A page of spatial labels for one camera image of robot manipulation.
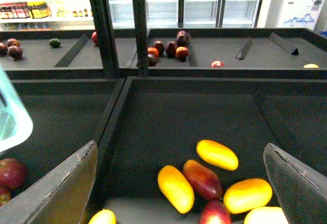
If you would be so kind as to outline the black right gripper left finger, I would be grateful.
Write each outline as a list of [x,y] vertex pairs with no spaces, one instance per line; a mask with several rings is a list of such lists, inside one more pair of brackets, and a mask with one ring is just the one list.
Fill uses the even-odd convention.
[[1,223],[80,223],[95,182],[98,148],[90,141],[1,207]]

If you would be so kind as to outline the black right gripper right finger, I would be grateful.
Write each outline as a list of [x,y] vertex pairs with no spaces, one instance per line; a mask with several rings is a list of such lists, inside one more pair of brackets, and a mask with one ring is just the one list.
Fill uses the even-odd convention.
[[273,143],[263,160],[288,223],[326,223],[326,176]]

